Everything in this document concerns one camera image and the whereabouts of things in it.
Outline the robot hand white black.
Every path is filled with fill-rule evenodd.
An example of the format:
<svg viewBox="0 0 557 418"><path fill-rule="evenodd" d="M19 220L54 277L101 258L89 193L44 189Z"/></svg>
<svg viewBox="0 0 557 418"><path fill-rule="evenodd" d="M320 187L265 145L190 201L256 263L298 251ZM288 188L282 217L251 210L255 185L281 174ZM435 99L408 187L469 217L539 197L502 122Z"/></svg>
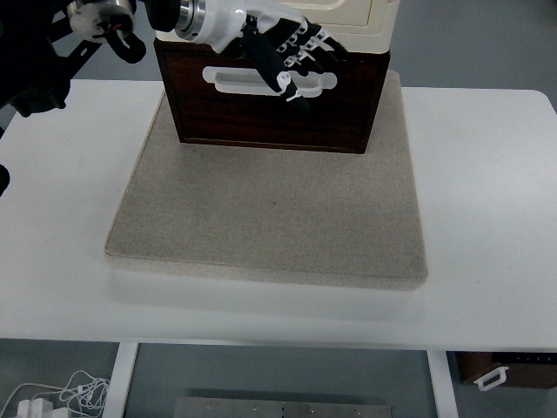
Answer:
<svg viewBox="0 0 557 418"><path fill-rule="evenodd" d="M196 44L220 56L249 61L271 90L295 110L308 101L292 79L333 70L348 52L323 26L275 1L208 1Z"/></svg>

